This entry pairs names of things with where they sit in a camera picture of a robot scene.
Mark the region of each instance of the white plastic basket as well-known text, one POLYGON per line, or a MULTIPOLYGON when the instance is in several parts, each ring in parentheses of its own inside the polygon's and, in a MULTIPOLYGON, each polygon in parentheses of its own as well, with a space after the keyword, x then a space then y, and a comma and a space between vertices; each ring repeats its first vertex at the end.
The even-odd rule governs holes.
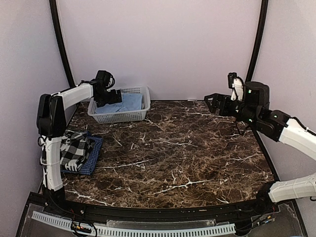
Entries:
POLYGON ((129 121, 141 121, 145 119, 147 111, 150 109, 150 96, 149 90, 146 86, 129 87, 120 89, 122 93, 135 93, 142 94, 142 108, 141 110, 95 114, 97 105, 93 98, 90 100, 88 107, 88 115, 92 116, 98 123, 112 123, 112 122, 129 122, 129 121))

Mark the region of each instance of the brown marble surface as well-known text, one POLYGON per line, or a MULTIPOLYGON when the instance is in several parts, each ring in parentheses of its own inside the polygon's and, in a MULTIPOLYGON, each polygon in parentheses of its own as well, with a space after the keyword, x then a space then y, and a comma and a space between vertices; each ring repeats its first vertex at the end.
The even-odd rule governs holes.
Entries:
POLYGON ((233 118, 210 115, 204 102, 155 101, 145 121, 115 124, 98 124, 87 106, 69 129, 101 136, 103 146, 91 176, 64 176, 68 200, 197 207, 254 199, 273 180, 252 132, 238 135, 233 118))

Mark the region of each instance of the checkered cloth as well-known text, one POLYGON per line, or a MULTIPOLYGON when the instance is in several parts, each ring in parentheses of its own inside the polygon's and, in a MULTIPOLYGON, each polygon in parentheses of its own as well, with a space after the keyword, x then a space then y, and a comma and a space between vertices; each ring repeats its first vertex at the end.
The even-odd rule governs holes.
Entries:
POLYGON ((93 150, 94 140, 87 137, 87 133, 66 130, 61 140, 60 165, 62 169, 79 171, 88 160, 93 150))
POLYGON ((84 174, 84 175, 91 175, 92 174, 92 172, 94 171, 95 165, 97 163, 98 157, 99 157, 99 152, 100 152, 101 147, 102 147, 103 139, 101 137, 92 137, 92 136, 90 136, 90 133, 88 133, 87 135, 88 135, 88 139, 94 140, 95 144, 94 144, 93 150, 90 153, 89 158, 86 161, 86 163, 83 164, 83 166, 81 167, 81 169, 78 172, 65 170, 65 169, 61 169, 61 172, 72 173, 72 174, 79 173, 79 174, 84 174))

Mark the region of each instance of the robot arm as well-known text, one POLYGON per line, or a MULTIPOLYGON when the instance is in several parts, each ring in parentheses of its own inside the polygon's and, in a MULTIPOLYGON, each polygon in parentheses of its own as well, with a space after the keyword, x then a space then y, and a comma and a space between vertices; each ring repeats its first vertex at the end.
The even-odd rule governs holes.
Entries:
MULTIPOLYGON (((229 88, 233 89, 231 96, 205 96, 211 113, 219 109, 219 115, 233 116, 274 141, 290 145, 316 160, 316 134, 304 127, 297 118, 279 110, 269 110, 267 85, 253 81, 243 84, 240 80, 236 73, 229 73, 229 88)), ((265 196, 263 199, 270 199, 270 202, 316 196, 316 173, 290 181, 267 183, 258 192, 257 198, 261 199, 262 196, 265 196)))
MULTIPOLYGON (((43 185, 57 191, 63 188, 60 175, 60 145, 66 131, 65 110, 82 100, 94 97, 97 107, 105 104, 121 102, 119 90, 109 89, 114 85, 113 76, 106 71, 98 71, 95 79, 82 81, 80 85, 52 95, 40 97, 37 127, 39 129, 39 145, 42 147, 40 163, 43 167, 43 185)), ((76 171, 74 164, 69 167, 76 171)))

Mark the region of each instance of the white cable tray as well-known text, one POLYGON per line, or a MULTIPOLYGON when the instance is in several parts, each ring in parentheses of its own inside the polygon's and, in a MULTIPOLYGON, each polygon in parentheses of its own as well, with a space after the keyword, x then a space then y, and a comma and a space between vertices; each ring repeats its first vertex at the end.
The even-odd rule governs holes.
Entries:
MULTIPOLYGON (((60 217, 51 216, 46 213, 41 213, 37 211, 33 211, 32 219, 48 224, 50 226, 54 226, 59 229, 72 231, 70 219, 62 219, 60 217)), ((206 228, 198 228, 198 229, 165 230, 165 231, 129 230, 129 229, 109 228, 106 226, 98 226, 97 224, 94 224, 94 225, 98 231, 98 237, 214 237, 214 236, 234 234, 236 232, 235 224, 227 224, 227 225, 222 225, 222 226, 214 226, 214 227, 206 227, 206 228)), ((89 225, 82 224, 82 226, 85 228, 92 229, 89 225)), ((94 233, 95 231, 93 230, 90 236, 95 236, 94 233)))

